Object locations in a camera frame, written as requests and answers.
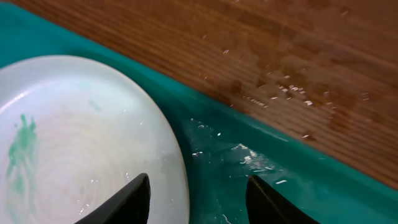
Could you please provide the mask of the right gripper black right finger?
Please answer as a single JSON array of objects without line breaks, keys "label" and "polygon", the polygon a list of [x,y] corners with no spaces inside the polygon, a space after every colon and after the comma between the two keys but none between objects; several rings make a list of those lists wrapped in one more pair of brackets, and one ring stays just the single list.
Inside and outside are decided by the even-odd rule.
[{"label": "right gripper black right finger", "polygon": [[319,224],[258,175],[248,178],[245,198],[250,224]]}]

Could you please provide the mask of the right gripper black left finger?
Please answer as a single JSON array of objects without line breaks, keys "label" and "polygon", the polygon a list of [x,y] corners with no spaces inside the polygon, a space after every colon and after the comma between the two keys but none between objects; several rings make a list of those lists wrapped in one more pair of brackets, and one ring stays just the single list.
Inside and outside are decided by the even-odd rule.
[{"label": "right gripper black left finger", "polygon": [[146,224],[150,195],[149,176],[141,173],[76,224]]}]

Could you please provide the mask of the white plate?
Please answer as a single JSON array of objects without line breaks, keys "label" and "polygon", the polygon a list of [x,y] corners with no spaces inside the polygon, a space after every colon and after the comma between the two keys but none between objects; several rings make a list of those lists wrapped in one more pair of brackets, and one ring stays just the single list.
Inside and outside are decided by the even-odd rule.
[{"label": "white plate", "polygon": [[188,223],[181,149],[130,78],[62,55],[1,69],[2,223],[75,223],[141,173],[149,223]]}]

